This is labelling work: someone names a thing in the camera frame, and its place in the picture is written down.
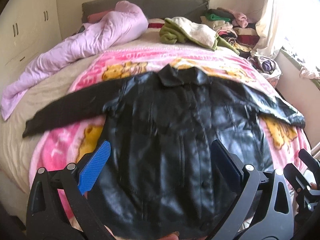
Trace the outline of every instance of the gray headboard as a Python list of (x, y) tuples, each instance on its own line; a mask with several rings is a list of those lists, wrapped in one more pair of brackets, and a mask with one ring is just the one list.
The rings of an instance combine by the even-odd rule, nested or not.
[[(121, 0), (94, 0), (82, 4), (82, 23), (94, 13), (113, 9)], [(209, 6), (209, 0), (127, 0), (138, 5), (147, 18), (172, 18), (184, 16), (189, 20), (201, 23), (200, 16), (204, 15)]]

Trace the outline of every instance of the pink folded cloth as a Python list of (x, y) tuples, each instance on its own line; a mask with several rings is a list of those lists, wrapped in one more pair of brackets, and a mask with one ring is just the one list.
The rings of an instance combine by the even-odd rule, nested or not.
[(224, 8), (218, 8), (220, 10), (224, 10), (228, 13), (233, 14), (233, 16), (235, 17), (235, 19), (232, 21), (232, 25), (237, 26), (239, 25), (241, 28), (245, 28), (248, 26), (249, 23), (253, 23), (245, 14), (240, 13), (240, 12), (236, 12), (234, 10), (230, 10), (230, 9), (224, 9)]

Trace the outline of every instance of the red pillow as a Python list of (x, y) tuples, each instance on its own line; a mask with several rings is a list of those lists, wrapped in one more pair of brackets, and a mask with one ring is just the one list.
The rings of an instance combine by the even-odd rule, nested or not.
[(99, 22), (108, 12), (113, 10), (108, 10), (100, 13), (94, 13), (88, 16), (88, 23), (97, 23)]

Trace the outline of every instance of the black leather jacket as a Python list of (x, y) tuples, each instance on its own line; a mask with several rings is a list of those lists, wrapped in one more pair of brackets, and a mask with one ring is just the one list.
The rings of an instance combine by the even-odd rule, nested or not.
[(304, 117), (280, 98), (197, 68), (144, 73), (101, 82), (52, 102), (27, 121), (23, 136), (106, 114), (100, 136), (111, 156), (88, 201), (117, 236), (182, 239), (205, 236), (235, 195), (211, 164), (219, 139), (243, 163), (273, 165), (259, 114), (304, 127)]

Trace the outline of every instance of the white wardrobe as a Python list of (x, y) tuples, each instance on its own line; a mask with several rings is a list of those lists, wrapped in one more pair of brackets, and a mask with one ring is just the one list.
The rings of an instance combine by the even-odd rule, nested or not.
[(60, 41), (56, 0), (10, 0), (0, 15), (0, 98), (33, 58)]

